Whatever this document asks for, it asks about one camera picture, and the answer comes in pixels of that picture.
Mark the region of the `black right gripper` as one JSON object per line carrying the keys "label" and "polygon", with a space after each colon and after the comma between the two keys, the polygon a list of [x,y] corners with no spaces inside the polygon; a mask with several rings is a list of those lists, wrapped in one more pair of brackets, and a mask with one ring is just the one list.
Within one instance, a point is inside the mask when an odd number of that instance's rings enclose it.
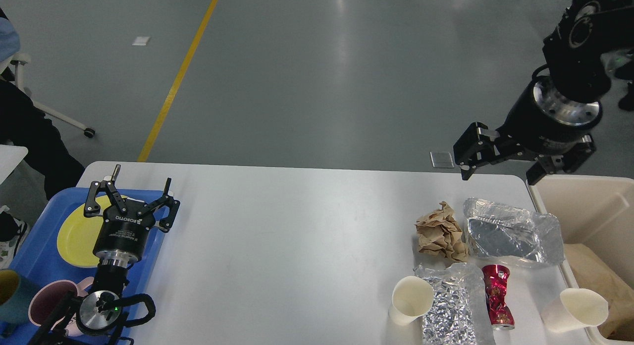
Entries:
{"label": "black right gripper", "polygon": [[550,76],[539,76],[522,92],[498,131],[471,123],[453,145],[453,157],[467,181],[478,168],[520,160],[525,149],[530,150],[539,155],[526,172],[526,181],[536,185],[559,171],[575,173],[596,152],[589,133],[602,117],[600,102],[568,99]]}

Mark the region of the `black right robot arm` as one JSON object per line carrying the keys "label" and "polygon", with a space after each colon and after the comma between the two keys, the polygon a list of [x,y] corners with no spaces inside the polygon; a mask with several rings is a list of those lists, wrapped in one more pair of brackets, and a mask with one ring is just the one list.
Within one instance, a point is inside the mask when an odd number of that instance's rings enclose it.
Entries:
{"label": "black right robot arm", "polygon": [[453,146],[462,180],[507,160],[532,162],[529,185],[559,171],[574,173],[596,151],[591,131],[611,78],[627,82],[621,110],[633,110],[633,0],[572,0],[543,41],[546,63],[491,129],[474,122]]}

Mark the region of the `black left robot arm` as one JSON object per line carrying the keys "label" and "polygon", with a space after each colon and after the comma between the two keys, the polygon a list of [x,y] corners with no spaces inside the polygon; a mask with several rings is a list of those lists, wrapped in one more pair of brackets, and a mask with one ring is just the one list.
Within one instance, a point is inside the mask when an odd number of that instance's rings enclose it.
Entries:
{"label": "black left robot arm", "polygon": [[128,273],[143,255],[152,229],[170,232],[180,202],[170,194],[167,178],[163,193],[154,201],[123,198],[115,186],[121,166],[112,175],[89,187],[82,213],[101,217],[102,225],[93,254],[97,272],[86,295],[68,291],[29,340],[31,345],[76,345],[67,329],[70,321],[89,336],[106,336],[109,345],[125,340],[122,332],[149,322],[156,315],[150,295],[124,296]]}

